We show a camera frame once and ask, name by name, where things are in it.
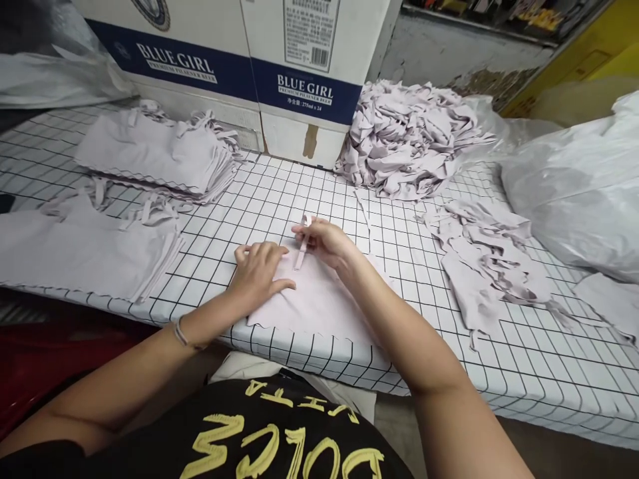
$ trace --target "wrist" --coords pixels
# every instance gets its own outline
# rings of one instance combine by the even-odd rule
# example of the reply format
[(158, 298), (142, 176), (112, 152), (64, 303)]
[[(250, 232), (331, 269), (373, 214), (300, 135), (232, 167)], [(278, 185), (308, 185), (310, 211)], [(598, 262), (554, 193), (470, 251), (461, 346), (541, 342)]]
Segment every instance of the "wrist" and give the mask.
[(340, 258), (335, 272), (341, 281), (348, 285), (354, 277), (357, 277), (358, 271), (368, 263), (364, 254), (353, 244), (353, 248)]
[(241, 301), (225, 291), (183, 316), (182, 332), (191, 344), (209, 344), (245, 316), (240, 306)]

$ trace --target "bracelet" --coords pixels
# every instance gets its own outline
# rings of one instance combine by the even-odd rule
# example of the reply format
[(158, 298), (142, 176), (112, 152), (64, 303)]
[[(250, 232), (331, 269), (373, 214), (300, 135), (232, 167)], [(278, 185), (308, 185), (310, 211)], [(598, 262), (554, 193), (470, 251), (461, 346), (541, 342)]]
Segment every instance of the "bracelet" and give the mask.
[(175, 333), (175, 337), (178, 339), (178, 341), (180, 341), (180, 344), (182, 346), (191, 346), (196, 351), (201, 351), (205, 349), (205, 347), (203, 346), (192, 345), (188, 342), (188, 339), (186, 338), (186, 336), (184, 336), (184, 333), (182, 332), (182, 329), (180, 328), (181, 322), (182, 322), (182, 316), (180, 316), (178, 320), (173, 323), (173, 333)]

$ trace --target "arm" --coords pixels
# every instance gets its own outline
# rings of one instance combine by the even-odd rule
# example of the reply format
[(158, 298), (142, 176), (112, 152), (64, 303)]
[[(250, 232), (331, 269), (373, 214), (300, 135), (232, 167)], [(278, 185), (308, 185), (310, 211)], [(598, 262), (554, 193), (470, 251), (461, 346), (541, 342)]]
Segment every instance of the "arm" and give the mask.
[(411, 390), (429, 477), (532, 478), (446, 342), (336, 226), (295, 227), (335, 271)]
[[(275, 243), (236, 250), (238, 268), (227, 291), (182, 318), (190, 344), (206, 345), (295, 283), (273, 281), (282, 255)], [(168, 325), (69, 387), (0, 443), (0, 457), (32, 444), (69, 439), (90, 455), (108, 446), (118, 432), (197, 350), (182, 346)]]

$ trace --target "white grid tablecloth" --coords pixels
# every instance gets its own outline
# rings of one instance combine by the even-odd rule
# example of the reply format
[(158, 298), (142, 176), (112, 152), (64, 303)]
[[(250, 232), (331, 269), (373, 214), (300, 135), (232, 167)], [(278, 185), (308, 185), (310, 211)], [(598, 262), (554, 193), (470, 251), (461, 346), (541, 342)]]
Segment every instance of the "white grid tablecloth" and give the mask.
[[(14, 210), (33, 209), (66, 188), (84, 182), (86, 170), (73, 162), (76, 145), (111, 104), (41, 114), (0, 135), (0, 193), (16, 195)], [(304, 212), (325, 217), (344, 229), (365, 252), (366, 224), (353, 187), (332, 173), (247, 152), (235, 182), (216, 205), (181, 214), (186, 246), (152, 298), (131, 304), (93, 294), (27, 289), (119, 315), (161, 325), (221, 293), (235, 270), (238, 244), (293, 241), (290, 227)], [(469, 332), (442, 271), (442, 251), (415, 214), (413, 205), (380, 200), (360, 190), (370, 211), (373, 253), (383, 258), (394, 288), (430, 322), (466, 368), (483, 398), (499, 415), (589, 439), (639, 449), (639, 352), (614, 330), (577, 325), (564, 331), (548, 311), (501, 303), (501, 334), (479, 338), (469, 348)], [(111, 216), (137, 207), (141, 191), (113, 186)], [(497, 166), (479, 164), (457, 174), (438, 198), (491, 198), (505, 201)], [(576, 316), (593, 318), (571, 287), (584, 274), (566, 267), (532, 240), (529, 252), (544, 264), (554, 298)], [(247, 327), (246, 320), (221, 338), (225, 343), (290, 367), (344, 383), (408, 395), (383, 353), (370, 345), (280, 329)]]

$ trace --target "pile of fabric scraps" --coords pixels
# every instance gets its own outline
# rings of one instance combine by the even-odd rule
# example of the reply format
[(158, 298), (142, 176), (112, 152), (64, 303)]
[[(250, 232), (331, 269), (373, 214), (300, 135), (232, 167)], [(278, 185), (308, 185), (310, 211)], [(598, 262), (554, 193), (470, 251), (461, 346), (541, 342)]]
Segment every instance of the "pile of fabric scraps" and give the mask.
[(568, 329), (572, 321), (606, 326), (603, 321), (575, 318), (552, 299), (543, 265), (526, 253), (529, 220), (488, 201), (455, 200), (443, 207), (447, 214), (426, 213), (416, 219), (428, 226), (445, 251), (441, 264), (471, 331), (473, 350), (477, 331), (491, 335), (499, 330), (498, 301), (502, 299), (519, 305), (545, 305)]
[(92, 180), (38, 210), (0, 215), (0, 285), (95, 293), (142, 302), (184, 245), (178, 215), (149, 194), (129, 218), (111, 218), (105, 182)]
[(380, 198), (422, 200), (446, 187), (460, 152), (493, 141), (452, 90), (380, 80), (362, 88), (335, 171)]
[(176, 122), (158, 103), (142, 100), (137, 108), (98, 117), (75, 161), (116, 183), (208, 204), (222, 195), (242, 161), (237, 136), (210, 110)]

